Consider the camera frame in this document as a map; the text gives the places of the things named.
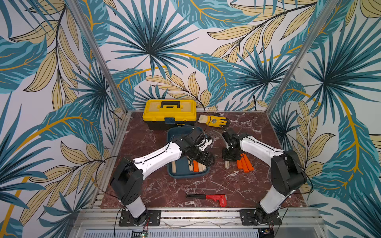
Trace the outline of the teal plastic tray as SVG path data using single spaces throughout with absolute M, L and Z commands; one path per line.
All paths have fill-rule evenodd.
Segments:
M 167 142 L 170 142 L 176 136 L 186 136 L 191 133 L 193 129 L 202 132 L 202 128 L 193 126 L 171 128 L 167 132 Z M 172 171 L 172 164 L 167 164 L 168 174 L 175 179 L 193 179 L 204 176 L 210 171 L 210 167 L 206 167 L 206 169 L 202 169 L 201 172 L 191 172 L 189 170 L 189 160 L 186 156 L 176 160 L 175 163 L 175 173 Z

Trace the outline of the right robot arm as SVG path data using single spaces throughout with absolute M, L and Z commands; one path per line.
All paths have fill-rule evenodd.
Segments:
M 257 204 L 253 214 L 241 214 L 244 226 L 280 225 L 281 205 L 308 180 L 293 150 L 284 151 L 267 145 L 253 136 L 237 134 L 232 129 L 222 134 L 226 147 L 222 149 L 225 161 L 237 161 L 241 154 L 251 154 L 270 167 L 271 188 Z

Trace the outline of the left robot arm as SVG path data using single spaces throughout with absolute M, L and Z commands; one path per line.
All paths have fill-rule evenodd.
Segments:
M 184 156 L 207 167 L 214 165 L 214 155 L 205 150 L 210 144 L 210 136 L 193 129 L 187 135 L 173 137 L 164 147 L 148 155 L 120 161 L 110 185 L 136 226 L 148 220 L 148 211 L 141 198 L 144 180 L 156 170 Z

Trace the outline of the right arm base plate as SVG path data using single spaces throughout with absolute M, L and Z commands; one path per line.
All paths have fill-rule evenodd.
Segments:
M 278 211 L 267 214 L 261 209 L 241 209 L 239 213 L 243 226 L 272 226 L 282 223 Z

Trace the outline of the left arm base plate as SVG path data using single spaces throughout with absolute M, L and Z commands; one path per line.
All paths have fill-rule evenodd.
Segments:
M 128 210 L 123 210 L 119 221 L 120 227 L 146 226 L 158 227 L 161 220 L 161 210 L 146 210 L 139 217 L 134 218 Z

